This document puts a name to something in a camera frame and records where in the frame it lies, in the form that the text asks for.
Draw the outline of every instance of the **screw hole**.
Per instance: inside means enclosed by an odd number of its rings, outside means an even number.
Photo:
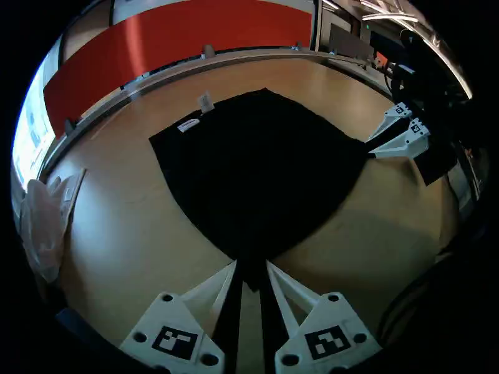
[[[218,363],[218,357],[210,353],[201,356],[201,363],[206,366],[215,366]]]
[[[295,366],[300,361],[297,355],[285,355],[281,358],[281,362],[285,366]]]
[[[357,333],[354,336],[354,342],[357,344],[364,343],[367,340],[367,336],[364,333]]]
[[[137,342],[137,343],[143,343],[147,340],[147,336],[145,336],[145,334],[143,334],[142,332],[136,332],[134,335],[133,335],[133,339]]]

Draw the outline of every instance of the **wall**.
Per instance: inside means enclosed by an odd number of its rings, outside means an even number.
[[[310,43],[311,15],[259,0],[189,0],[130,17],[79,49],[44,89],[49,118],[59,137],[64,120],[137,76],[215,50]]]
[[[124,21],[126,18],[132,17],[141,12],[150,9],[172,4],[178,1],[192,1],[192,0],[115,0],[113,9],[113,24]],[[308,0],[260,0],[269,1],[276,4],[289,6],[300,11],[312,14],[314,12],[314,4]]]
[[[344,19],[338,17],[332,12],[325,9],[322,10],[322,27],[321,27],[321,46],[329,47],[329,36],[331,34],[331,24],[341,27],[345,31],[350,32],[350,24]]]
[[[111,0],[96,5],[87,14],[78,19],[64,36],[63,61],[67,61],[86,43],[109,28]]]

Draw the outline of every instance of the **ceiling light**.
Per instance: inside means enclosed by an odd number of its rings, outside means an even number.
[[[371,19],[401,19],[403,21],[418,22],[417,18],[405,13],[382,13],[382,14],[369,14],[368,16],[363,16],[363,21],[369,21]]]
[[[335,10],[338,10],[339,9],[339,6],[336,5],[336,4],[333,4],[332,2],[330,2],[329,0],[322,0],[322,2],[326,5],[329,5],[330,7],[332,7],[333,9]]]
[[[386,11],[385,9],[379,7],[378,5],[372,4],[369,1],[361,0],[361,4],[364,6],[367,6],[371,9],[374,9],[375,11],[378,11],[380,13],[384,13],[384,14],[388,13],[388,11]]]

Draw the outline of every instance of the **cable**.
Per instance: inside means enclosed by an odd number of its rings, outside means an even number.
[[[390,304],[388,305],[388,307],[385,309],[385,311],[383,312],[383,315],[381,316],[381,319],[380,319],[380,322],[379,322],[379,325],[378,325],[378,329],[377,329],[377,332],[376,332],[376,337],[381,340],[382,337],[383,337],[383,331],[385,329],[385,325],[387,324],[388,322],[388,319],[390,318],[390,315],[391,313],[395,310],[395,308],[407,297],[409,296],[411,293],[413,293],[416,289],[418,289],[419,287],[421,287],[422,285],[424,285],[429,279],[430,277],[432,277],[437,269],[440,270],[441,268],[441,264],[443,264],[445,261],[440,261],[438,263],[436,263],[435,265],[433,265],[430,269],[428,269],[426,272],[424,272],[421,276],[419,276],[418,278],[414,279],[411,283],[409,283],[403,290],[401,293],[399,293],[397,295],[396,298],[394,298]]]
[[[385,331],[385,334],[383,334],[383,336],[380,336],[378,338],[378,342],[379,342],[379,345],[381,345],[381,347],[384,347],[386,346],[386,344],[388,343],[388,340],[390,339],[390,336],[392,335],[392,332],[394,331],[395,327],[397,326],[397,324],[399,323],[399,321],[408,313],[410,312],[412,309],[415,309],[418,302],[420,301],[420,297],[417,297],[413,300],[411,300],[410,302],[408,302],[401,310],[399,313],[397,313],[397,315],[393,318],[392,322],[388,325],[388,327],[386,328],[386,331]]]
[[[385,75],[385,83],[386,83],[386,87],[388,87],[390,93],[392,92],[392,87],[390,87],[390,85],[388,84],[388,79],[387,79],[387,76],[386,74],[388,73],[388,64],[390,63],[390,61],[387,60],[386,64],[385,64],[385,68],[383,69],[383,74]]]

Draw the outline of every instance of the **window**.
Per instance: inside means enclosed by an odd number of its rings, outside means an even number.
[[[17,121],[12,162],[22,187],[36,179],[44,157],[55,139],[43,97],[43,71],[46,59],[31,82]]]

